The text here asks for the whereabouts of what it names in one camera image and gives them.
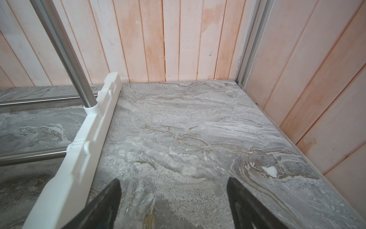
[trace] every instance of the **white plastic bracket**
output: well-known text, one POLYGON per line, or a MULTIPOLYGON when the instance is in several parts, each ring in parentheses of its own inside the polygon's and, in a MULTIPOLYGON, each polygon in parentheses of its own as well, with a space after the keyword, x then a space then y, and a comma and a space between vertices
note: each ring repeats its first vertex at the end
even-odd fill
POLYGON ((25 220, 24 229, 59 229, 85 207, 121 89, 118 73, 109 73, 98 92, 98 104, 84 107, 87 116, 55 177, 45 185, 25 220))

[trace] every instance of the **gray marble floor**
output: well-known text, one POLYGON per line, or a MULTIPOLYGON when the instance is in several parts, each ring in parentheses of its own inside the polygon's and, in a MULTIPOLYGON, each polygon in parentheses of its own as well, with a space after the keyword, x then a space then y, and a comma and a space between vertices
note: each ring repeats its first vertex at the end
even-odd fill
MULTIPOLYGON (((85 114, 80 105, 54 109, 49 117, 22 111, 28 116, 21 120, 14 117, 19 111, 1 113, 1 151, 20 150, 29 140, 28 149, 70 142, 85 114), (51 136, 28 137, 32 128, 19 130, 27 126, 46 126, 51 136)), ((0 168, 0 227, 21 225, 27 212, 20 207, 30 210, 60 162, 0 168)), ((233 228, 225 189, 230 176, 289 228, 365 228, 233 81, 124 85, 89 196, 114 178, 121 181, 115 228, 233 228)))

